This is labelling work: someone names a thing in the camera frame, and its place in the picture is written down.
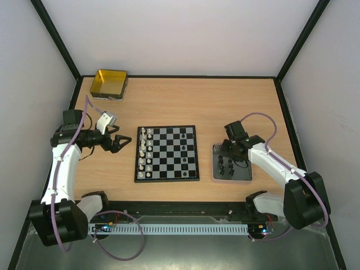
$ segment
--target wooden surface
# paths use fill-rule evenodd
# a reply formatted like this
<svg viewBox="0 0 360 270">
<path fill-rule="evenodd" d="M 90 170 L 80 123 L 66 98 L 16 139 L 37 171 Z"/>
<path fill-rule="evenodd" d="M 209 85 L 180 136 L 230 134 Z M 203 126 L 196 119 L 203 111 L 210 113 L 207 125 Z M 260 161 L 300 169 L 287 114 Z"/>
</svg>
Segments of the wooden surface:
<svg viewBox="0 0 360 270">
<path fill-rule="evenodd" d="M 227 135 L 224 126 L 255 111 L 273 117 L 278 133 L 271 147 L 295 164 L 290 140 L 272 79 L 161 79 L 129 78 L 124 101 L 93 100 L 89 94 L 93 78 L 84 78 L 77 109 L 83 109 L 85 95 L 95 106 L 118 116 L 118 134 L 133 141 L 119 153 L 104 152 L 101 146 L 79 162 L 75 198 L 104 190 L 109 200 L 118 201 L 244 201 L 260 190 L 276 194 L 280 186 L 256 165 L 253 181 L 248 184 L 213 183 L 212 144 Z M 96 122 L 99 114 L 88 113 Z M 170 183 L 134 183 L 137 127 L 151 125 L 195 125 L 199 155 L 200 181 Z M 273 125 L 264 117 L 252 116 L 243 122 L 248 134 L 265 140 Z M 89 153 L 84 149 L 82 156 Z"/>
</svg>

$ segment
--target yellow box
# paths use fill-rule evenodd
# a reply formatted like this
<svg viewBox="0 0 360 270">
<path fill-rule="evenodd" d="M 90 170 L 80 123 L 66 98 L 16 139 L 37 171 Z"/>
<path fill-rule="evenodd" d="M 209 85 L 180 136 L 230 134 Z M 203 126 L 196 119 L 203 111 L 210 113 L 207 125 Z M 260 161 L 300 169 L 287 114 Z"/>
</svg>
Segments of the yellow box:
<svg viewBox="0 0 360 270">
<path fill-rule="evenodd" d="M 128 73 L 121 70 L 99 69 L 90 88 L 93 98 L 123 100 L 128 85 Z"/>
</svg>

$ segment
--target white robotic arm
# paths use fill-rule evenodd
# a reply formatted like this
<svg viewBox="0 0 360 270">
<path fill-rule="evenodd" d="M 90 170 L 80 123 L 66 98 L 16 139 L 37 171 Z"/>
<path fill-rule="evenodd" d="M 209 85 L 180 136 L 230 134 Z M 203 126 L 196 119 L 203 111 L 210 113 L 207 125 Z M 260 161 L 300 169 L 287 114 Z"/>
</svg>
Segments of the white robotic arm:
<svg viewBox="0 0 360 270">
<path fill-rule="evenodd" d="M 269 151 L 272 151 L 273 155 L 276 155 L 278 159 L 282 160 L 288 167 L 291 167 L 291 171 L 285 168 L 277 160 L 275 160 L 268 151 L 265 149 L 265 143 L 257 143 L 248 151 L 249 160 L 262 168 L 267 174 L 269 174 L 283 189 L 285 184 L 290 180 L 297 180 L 297 177 L 294 172 L 298 172 L 301 176 L 305 176 L 305 171 L 301 170 L 285 159 L 280 157 L 272 149 L 268 148 Z M 281 217 L 284 215 L 284 196 L 274 195 L 269 192 L 263 193 L 255 197 L 254 205 L 258 212 L 260 213 L 269 213 Z"/>
<path fill-rule="evenodd" d="M 266 146 L 259 136 L 249 137 L 240 121 L 225 126 L 225 130 L 229 139 L 222 143 L 222 154 L 234 161 L 249 160 L 262 168 L 284 189 L 283 196 L 267 191 L 249 195 L 246 202 L 251 202 L 252 207 L 249 208 L 252 211 L 285 217 L 296 229 L 322 219 L 325 212 L 330 214 L 325 186 L 318 173 L 307 173 L 293 166 Z"/>
<path fill-rule="evenodd" d="M 81 201 L 75 204 L 75 175 L 82 148 L 101 145 L 105 151 L 117 153 L 131 142 L 131 138 L 118 134 L 114 140 L 111 139 L 110 134 L 118 131 L 119 127 L 114 125 L 116 116 L 110 112 L 102 113 L 94 130 L 78 131 L 81 118 L 82 111 L 80 110 L 63 112 L 64 125 L 51 138 L 53 163 L 47 189 L 41 201 L 34 201 L 30 207 L 30 220 L 46 246 L 58 243 L 51 221 L 56 221 L 56 231 L 62 242 L 84 239 L 87 235 L 88 222 L 108 203 L 105 193 L 97 191 L 84 195 Z M 53 180 L 55 178 L 57 181 L 54 189 Z M 55 219 L 50 215 L 50 208 L 53 206 L 55 207 Z"/>
</svg>

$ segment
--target cable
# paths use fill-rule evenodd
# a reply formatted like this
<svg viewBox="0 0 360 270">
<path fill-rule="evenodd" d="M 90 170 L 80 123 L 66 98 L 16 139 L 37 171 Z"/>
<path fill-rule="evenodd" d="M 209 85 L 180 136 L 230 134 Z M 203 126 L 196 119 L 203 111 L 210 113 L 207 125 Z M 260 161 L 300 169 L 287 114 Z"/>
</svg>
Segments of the cable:
<svg viewBox="0 0 360 270">
<path fill-rule="evenodd" d="M 56 163 L 56 167 L 55 167 L 55 171 L 54 171 L 54 179 L 52 181 L 52 189 L 55 191 L 53 194 L 51 194 L 51 205 L 50 205 L 50 212 L 51 212 L 51 223 L 52 223 L 52 228 L 54 230 L 54 234 L 55 234 L 55 238 L 56 238 L 56 241 L 60 247 L 60 249 L 64 252 L 69 252 L 71 247 L 72 247 L 72 242 L 69 244 L 69 247 L 66 248 L 64 246 L 64 244 L 61 242 L 61 238 L 60 238 L 60 235 L 59 235 L 59 231 L 57 229 L 57 224 L 56 224 L 56 218 L 55 218 L 55 197 L 56 197 L 56 185 L 57 185 L 57 176 L 59 174 L 59 170 L 60 170 L 60 165 L 61 165 L 61 161 L 63 160 L 66 152 L 69 150 L 70 146 L 74 143 L 74 141 L 76 140 L 77 136 L 79 135 L 80 133 L 80 130 L 84 124 L 84 121 L 85 121 L 85 116 L 86 116 L 86 112 L 87 112 L 87 109 L 88 109 L 88 104 L 93 107 L 96 111 L 98 112 L 102 112 L 101 110 L 99 110 L 98 108 L 96 108 L 94 105 L 92 105 L 92 103 L 90 102 L 89 100 L 89 97 L 86 95 L 85 97 L 85 106 L 84 106 L 84 111 L 83 111 L 83 116 L 80 120 L 80 123 L 79 123 L 79 127 L 78 129 L 76 130 L 74 136 L 71 138 L 70 142 L 66 145 L 65 149 L 63 150 L 63 152 L 61 153 L 60 155 L 60 159 L 57 161 Z"/>
<path fill-rule="evenodd" d="M 105 215 L 105 214 L 110 214 L 110 213 L 118 213 L 118 214 L 121 214 L 121 215 L 126 215 L 127 217 L 131 218 L 136 223 L 136 225 L 139 227 L 139 230 L 140 230 L 140 233 L 141 233 L 141 246 L 140 246 L 139 250 L 136 252 L 136 254 L 134 256 L 132 256 L 130 258 L 125 258 L 125 259 L 119 258 L 119 257 L 116 257 L 116 256 L 110 254 L 107 250 L 104 249 L 104 247 L 100 244 L 100 242 L 96 238 L 96 235 L 97 235 L 97 232 L 99 231 L 99 229 L 97 229 L 95 231 L 95 233 L 94 233 L 94 241 L 93 242 L 96 242 L 99 245 L 99 247 L 101 248 L 101 250 L 107 256 L 109 256 L 111 259 L 120 260 L 122 262 L 135 259 L 136 257 L 138 257 L 140 255 L 140 253 L 144 249 L 144 245 L 145 245 L 145 236 L 144 236 L 144 232 L 142 231 L 142 227 L 141 227 L 139 221 L 135 217 L 133 217 L 132 215 L 129 215 L 128 213 L 125 213 L 125 212 L 122 212 L 122 211 L 117 211 L 117 210 L 109 210 L 109 211 L 99 212 L 95 216 L 97 216 L 97 215 Z"/>
<path fill-rule="evenodd" d="M 92 154 L 94 154 L 94 150 L 95 150 L 95 146 L 92 147 L 91 152 L 90 152 L 89 155 L 83 157 L 82 159 L 79 159 L 79 161 L 80 161 L 80 160 L 84 160 L 84 159 L 86 159 L 88 156 L 91 156 Z"/>
<path fill-rule="evenodd" d="M 277 125 L 274 121 L 274 119 L 272 119 L 269 115 L 267 114 L 264 114 L 262 112 L 252 112 L 251 114 L 248 114 L 248 115 L 245 115 L 241 120 L 240 122 L 244 121 L 246 118 L 252 116 L 252 115 L 261 115 L 261 116 L 265 116 L 266 118 L 268 118 L 272 124 L 274 125 L 274 132 L 273 134 L 269 137 L 269 139 L 267 139 L 267 141 L 265 142 L 265 149 L 266 149 L 266 152 L 269 154 L 269 156 L 271 156 L 272 158 L 274 158 L 277 162 L 279 162 L 282 166 L 284 166 L 287 170 L 291 171 L 291 167 L 288 166 L 286 163 L 284 163 L 281 159 L 279 159 L 276 155 L 274 155 L 271 151 L 271 149 L 269 148 L 269 143 L 272 139 L 274 139 L 276 133 L 277 133 Z M 314 197 L 316 198 L 316 200 L 318 201 L 318 203 L 320 204 L 321 206 L 321 209 L 324 213 L 324 222 L 321 224 L 321 225 L 316 225 L 316 224 L 312 224 L 313 227 L 318 227 L 318 228 L 325 228 L 326 225 L 328 224 L 329 222 L 329 215 L 327 213 L 327 210 L 326 210 L 326 207 L 324 205 L 324 203 L 322 202 L 322 200 L 320 199 L 318 193 L 316 192 L 316 190 L 311 186 L 311 184 L 301 175 L 299 174 L 298 172 L 294 172 L 294 174 L 299 177 L 299 179 L 301 179 L 305 185 L 309 188 L 309 190 L 312 192 L 312 194 L 314 194 Z M 285 233 L 283 233 L 281 236 L 278 236 L 278 237 L 275 237 L 275 238 L 271 238 L 271 239 L 266 239 L 266 240 L 263 240 L 263 241 L 271 241 L 271 240 L 276 240 L 276 239 L 279 239 L 281 238 L 282 236 L 288 234 L 290 231 L 292 230 L 292 227 L 290 227 Z"/>
<path fill-rule="evenodd" d="M 88 129 L 86 129 L 86 131 L 89 131 L 92 128 L 92 118 L 90 117 L 90 115 L 88 113 L 86 113 L 86 115 L 89 117 L 90 119 L 90 127 Z"/>
<path fill-rule="evenodd" d="M 235 160 L 233 160 L 233 161 L 234 161 L 234 163 L 235 163 L 235 165 L 236 165 L 236 166 L 238 166 L 238 167 L 240 167 L 240 168 L 242 168 L 242 169 L 246 169 L 246 168 L 248 168 L 248 167 L 249 167 L 249 163 L 248 163 L 248 161 L 247 161 L 247 160 L 245 160 L 246 167 L 243 167 L 243 166 L 238 165 L 238 163 L 236 163 L 236 161 L 235 161 Z"/>
</svg>

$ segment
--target metal floor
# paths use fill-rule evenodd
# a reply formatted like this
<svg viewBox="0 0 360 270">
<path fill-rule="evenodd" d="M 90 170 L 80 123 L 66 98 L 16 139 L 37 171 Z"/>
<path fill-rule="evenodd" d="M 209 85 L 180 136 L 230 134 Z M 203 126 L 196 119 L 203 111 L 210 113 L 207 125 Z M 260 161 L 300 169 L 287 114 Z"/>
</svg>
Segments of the metal floor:
<svg viewBox="0 0 360 270">
<path fill-rule="evenodd" d="M 284 231 L 282 224 L 275 223 L 275 226 L 277 233 L 273 236 Z M 138 258 L 119 262 L 106 256 L 93 244 L 90 236 L 75 242 L 69 253 L 63 253 L 58 246 L 43 246 L 32 228 L 24 243 L 17 270 L 338 268 L 329 238 L 306 230 L 293 230 L 280 240 L 263 243 L 251 242 L 247 236 L 217 235 L 148 235 L 145 240 L 145 248 Z M 112 235 L 102 241 L 110 253 L 125 258 L 136 253 L 141 238 L 137 235 Z"/>
</svg>

